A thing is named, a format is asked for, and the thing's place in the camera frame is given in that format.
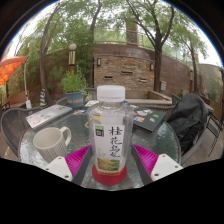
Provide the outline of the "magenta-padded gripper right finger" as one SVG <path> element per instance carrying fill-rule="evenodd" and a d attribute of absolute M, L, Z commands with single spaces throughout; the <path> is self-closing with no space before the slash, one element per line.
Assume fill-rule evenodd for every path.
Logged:
<path fill-rule="evenodd" d="M 148 185 L 182 169 L 182 166 L 167 154 L 157 155 L 135 144 L 132 145 L 131 154 L 144 185 Z"/>

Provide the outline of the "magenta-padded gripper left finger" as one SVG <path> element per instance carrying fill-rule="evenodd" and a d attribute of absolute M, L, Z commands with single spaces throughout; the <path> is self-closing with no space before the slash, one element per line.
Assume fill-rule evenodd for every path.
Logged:
<path fill-rule="evenodd" d="M 57 157 L 44 170 L 76 185 L 81 185 L 91 157 L 92 149 L 88 145 L 67 157 Z"/>

